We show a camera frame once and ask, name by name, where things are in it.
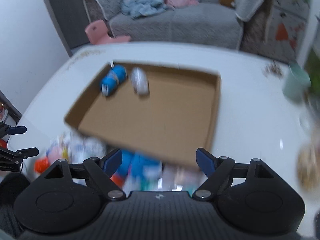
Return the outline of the white grey sock bundle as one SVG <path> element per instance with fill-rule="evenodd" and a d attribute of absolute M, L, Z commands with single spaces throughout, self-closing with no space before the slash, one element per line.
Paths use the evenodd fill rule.
<path fill-rule="evenodd" d="M 84 137 L 78 133 L 66 135 L 65 143 L 68 159 L 72 164 L 82 163 L 90 157 L 102 158 L 107 152 L 107 145 L 95 137 Z"/>

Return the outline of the blue plush bundle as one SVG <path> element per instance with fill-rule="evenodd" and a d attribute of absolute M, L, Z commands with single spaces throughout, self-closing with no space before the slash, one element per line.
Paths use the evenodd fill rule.
<path fill-rule="evenodd" d="M 162 174 L 162 162 L 146 157 L 139 152 L 121 150 L 122 163 L 118 167 L 116 174 L 121 178 L 127 176 L 140 180 L 159 179 Z"/>

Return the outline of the clear plastic bundle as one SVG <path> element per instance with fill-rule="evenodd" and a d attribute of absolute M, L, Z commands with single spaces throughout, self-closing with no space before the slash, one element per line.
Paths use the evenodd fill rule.
<path fill-rule="evenodd" d="M 149 81 L 144 70 L 138 67 L 133 68 L 130 73 L 130 81 L 138 95 L 149 94 Z"/>

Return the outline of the blue sock bundle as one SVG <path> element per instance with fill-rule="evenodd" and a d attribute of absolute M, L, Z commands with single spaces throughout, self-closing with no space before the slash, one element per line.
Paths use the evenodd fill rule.
<path fill-rule="evenodd" d="M 120 64 L 114 65 L 107 75 L 100 81 L 100 91 L 103 96 L 108 97 L 127 80 L 126 68 Z"/>

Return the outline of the pink fluffy toy bundle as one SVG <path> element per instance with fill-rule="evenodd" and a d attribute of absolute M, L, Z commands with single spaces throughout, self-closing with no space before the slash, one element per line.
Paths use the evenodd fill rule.
<path fill-rule="evenodd" d="M 58 135 L 50 142 L 50 146 L 46 150 L 46 157 L 50 165 L 58 159 L 69 159 L 68 140 L 66 133 Z"/>

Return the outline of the orange bundle on table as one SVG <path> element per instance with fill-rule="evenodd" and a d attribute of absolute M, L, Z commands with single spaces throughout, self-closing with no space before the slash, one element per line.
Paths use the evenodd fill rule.
<path fill-rule="evenodd" d="M 49 166 L 50 162 L 47 157 L 36 159 L 34 163 L 34 171 L 38 174 L 42 174 Z"/>

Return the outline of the shallow cardboard box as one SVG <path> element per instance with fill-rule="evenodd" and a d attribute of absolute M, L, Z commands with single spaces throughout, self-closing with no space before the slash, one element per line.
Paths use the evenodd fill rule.
<path fill-rule="evenodd" d="M 95 75 L 65 116 L 78 132 L 108 145 L 137 151 L 164 163 L 197 168 L 196 150 L 210 150 L 219 112 L 221 76 L 217 71 L 179 65 L 124 62 L 128 72 L 146 72 L 149 93 L 139 96 L 129 80 L 108 97 Z"/>

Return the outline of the bag of snacks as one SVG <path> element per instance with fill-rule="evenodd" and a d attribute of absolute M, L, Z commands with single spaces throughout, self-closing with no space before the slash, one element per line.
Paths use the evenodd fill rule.
<path fill-rule="evenodd" d="M 319 188 L 319 129 L 313 131 L 310 141 L 299 151 L 297 177 L 305 191 Z"/>

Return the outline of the mint green cup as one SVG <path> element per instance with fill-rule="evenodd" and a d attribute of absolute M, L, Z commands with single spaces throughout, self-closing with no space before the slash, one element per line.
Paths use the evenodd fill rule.
<path fill-rule="evenodd" d="M 289 72 L 283 85 L 283 94 L 287 99 L 300 103 L 304 92 L 311 86 L 308 73 L 296 62 L 289 63 Z"/>

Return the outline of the pink child stool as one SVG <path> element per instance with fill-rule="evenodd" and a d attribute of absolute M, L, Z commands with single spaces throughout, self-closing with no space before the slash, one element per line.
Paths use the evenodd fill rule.
<path fill-rule="evenodd" d="M 108 34 L 107 25 L 103 20 L 97 20 L 90 23 L 85 28 L 85 33 L 88 37 L 88 40 L 93 45 L 100 44 L 112 44 L 112 43 L 127 43 L 131 41 L 130 36 L 118 36 L 111 37 Z"/>

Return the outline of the grey sofa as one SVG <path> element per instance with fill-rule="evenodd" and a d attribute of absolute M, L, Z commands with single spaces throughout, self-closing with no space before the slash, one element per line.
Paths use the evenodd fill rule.
<path fill-rule="evenodd" d="M 196 43 L 249 51 L 266 41 L 270 24 L 266 22 L 266 3 L 249 22 L 237 18 L 235 4 L 229 8 L 219 0 L 201 0 L 198 5 L 137 19 L 121 12 L 121 0 L 83 0 L 83 3 L 90 22 L 103 20 L 113 37 L 125 35 L 133 41 Z"/>

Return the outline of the pink cloth on sofa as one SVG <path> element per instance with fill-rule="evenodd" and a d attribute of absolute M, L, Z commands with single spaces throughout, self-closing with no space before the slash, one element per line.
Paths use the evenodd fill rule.
<path fill-rule="evenodd" d="M 188 7 L 191 5 L 198 5 L 199 1 L 198 0 L 164 0 L 164 3 L 172 9 L 177 9 L 177 8 Z"/>

